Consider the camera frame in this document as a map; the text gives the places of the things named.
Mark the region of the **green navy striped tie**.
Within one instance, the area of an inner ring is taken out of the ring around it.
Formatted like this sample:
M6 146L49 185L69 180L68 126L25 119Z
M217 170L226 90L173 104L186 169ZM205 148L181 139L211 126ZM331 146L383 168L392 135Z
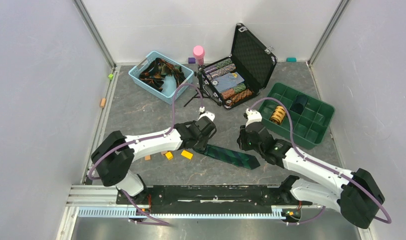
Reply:
M205 148L194 147L193 150L207 157L249 170L254 170L260 166L259 161L253 155L219 146L208 144L205 146Z

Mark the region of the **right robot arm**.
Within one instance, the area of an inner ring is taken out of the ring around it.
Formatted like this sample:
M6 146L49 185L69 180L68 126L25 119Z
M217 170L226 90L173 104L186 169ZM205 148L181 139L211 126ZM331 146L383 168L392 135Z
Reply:
M385 197L372 174L362 168L343 169L303 152L283 139L275 139L261 122L240 126L239 148L255 151L267 163L294 171L282 183L279 196L282 202L296 200L320 204L339 212L351 224L367 229L385 202Z

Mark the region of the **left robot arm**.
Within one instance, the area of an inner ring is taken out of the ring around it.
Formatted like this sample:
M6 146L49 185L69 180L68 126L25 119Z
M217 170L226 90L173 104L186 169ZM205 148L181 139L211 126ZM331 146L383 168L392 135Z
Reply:
M130 170L142 157L165 151L202 149L216 131L215 115L209 111L198 120L177 123L173 127L144 135L123 135L112 132L91 155L93 166L88 177L101 180L105 187L115 186L128 193L136 204L147 200L143 180Z

